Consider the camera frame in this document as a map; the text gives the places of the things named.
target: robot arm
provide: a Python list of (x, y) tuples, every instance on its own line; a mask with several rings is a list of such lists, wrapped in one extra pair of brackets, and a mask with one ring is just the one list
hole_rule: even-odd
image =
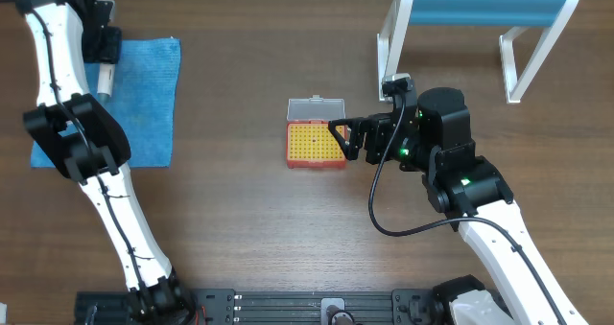
[[(26, 130), (99, 212), (126, 275), (131, 317), (155, 324), (187, 310), (187, 323), (194, 298), (155, 242), (134, 194), (128, 138), (87, 86), (83, 63), (101, 62), (99, 93), (110, 96), (121, 48), (121, 31), (107, 25), (114, 3), (16, 0), (16, 6), (35, 39), (40, 78), (37, 108), (24, 113)], [(69, 125), (78, 132), (60, 134)]]
[[(394, 237), (451, 224), (482, 260), (513, 317), (494, 304), (483, 285), (451, 281), (434, 289), (445, 309), (443, 320), (457, 325), (586, 324), (533, 244), (513, 192), (492, 164), (475, 155), (462, 93), (436, 88), (417, 98), (407, 74), (388, 78), (383, 89), (393, 98), (391, 113), (329, 123), (347, 159), (358, 158), (364, 141), (366, 162), (379, 164), (369, 197), (373, 224)], [(348, 141), (337, 126), (350, 128)], [(373, 195), (382, 164), (391, 159), (400, 162), (403, 172), (424, 173), (429, 201), (448, 220), (402, 232), (377, 223)]]

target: clear plastic lid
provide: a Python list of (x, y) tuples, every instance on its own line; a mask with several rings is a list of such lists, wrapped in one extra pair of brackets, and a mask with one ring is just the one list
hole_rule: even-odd
[(290, 99), (287, 118), (289, 122), (344, 119), (345, 103), (343, 99), (323, 99), (319, 95), (310, 99)]

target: wooden tabletop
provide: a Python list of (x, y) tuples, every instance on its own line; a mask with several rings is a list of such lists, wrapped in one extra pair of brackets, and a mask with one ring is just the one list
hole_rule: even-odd
[[(391, 0), (115, 0), (126, 39), (181, 40), (170, 168), (132, 180), (149, 225), (192, 288), (430, 288), (482, 263), (449, 227), (389, 238), (366, 201), (375, 168), (289, 170), (289, 98), (377, 102), (375, 36)], [(68, 323), (78, 290), (123, 290), (94, 207), (55, 170), (29, 167), (34, 44), (0, 7), (0, 302), (9, 321)], [(419, 92), (461, 89), (478, 153), (503, 174), (559, 284), (591, 324), (614, 317), (614, 1), (580, 0), (521, 104), (506, 104), (505, 28), (410, 27), (399, 71)], [(539, 32), (515, 44), (524, 65)], [(375, 201), (390, 229), (441, 219), (420, 175), (385, 166)]]

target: wooden table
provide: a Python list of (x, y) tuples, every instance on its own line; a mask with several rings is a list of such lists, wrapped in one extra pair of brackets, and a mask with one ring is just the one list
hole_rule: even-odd
[[(430, 288), (481, 262), (450, 228), (379, 234), (366, 213), (375, 168), (289, 170), (289, 98), (377, 102), (375, 35), (391, 0), (116, 0), (126, 39), (181, 40), (169, 169), (132, 179), (155, 237), (194, 288)], [(412, 27), (400, 71), (419, 91), (462, 89), (479, 154), (505, 176), (536, 245), (591, 324), (614, 316), (614, 1), (580, 0), (521, 104), (506, 104), (499, 28)], [(94, 208), (54, 170), (32, 170), (21, 114), (35, 105), (35, 50), (0, 7), (0, 302), (9, 321), (67, 323), (78, 290), (123, 290)], [(516, 44), (529, 59), (538, 33)], [(441, 218), (418, 174), (389, 163), (376, 212), (405, 229)]]

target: blue towel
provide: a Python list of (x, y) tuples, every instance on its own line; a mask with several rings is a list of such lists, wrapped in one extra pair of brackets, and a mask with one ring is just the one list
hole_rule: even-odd
[[(171, 164), (180, 62), (181, 47), (176, 38), (122, 43), (122, 54), (115, 67), (113, 94), (105, 109), (128, 136), (131, 167), (168, 167)], [(96, 99), (99, 69), (99, 64), (85, 65), (89, 91)], [(30, 164), (35, 168), (54, 167), (37, 143), (32, 149)]]

